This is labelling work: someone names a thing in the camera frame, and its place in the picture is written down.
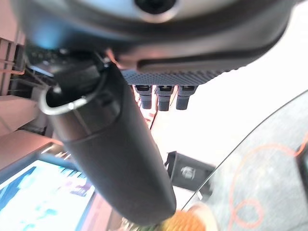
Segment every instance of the computer monitor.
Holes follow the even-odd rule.
[[[111,207],[67,153],[48,152],[58,146],[49,143],[0,170],[0,230],[107,228]]]

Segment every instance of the orange object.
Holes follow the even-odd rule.
[[[204,223],[191,211],[177,211],[160,227],[161,231],[206,231]]]

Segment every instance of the black control knob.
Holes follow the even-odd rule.
[[[176,0],[135,0],[136,5],[150,14],[160,14],[170,10]]]

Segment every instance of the black mount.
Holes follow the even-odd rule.
[[[28,51],[31,68],[58,83],[39,102],[96,190],[140,225],[172,216],[176,199],[159,150],[120,70],[98,53]]]

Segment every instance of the glass surface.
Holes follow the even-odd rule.
[[[0,230],[74,231],[93,193],[81,172],[37,160],[0,184]]]
[[[252,131],[205,180],[210,197],[197,191],[185,209],[203,203],[220,231],[308,230],[308,204],[296,164],[307,134],[306,92]]]

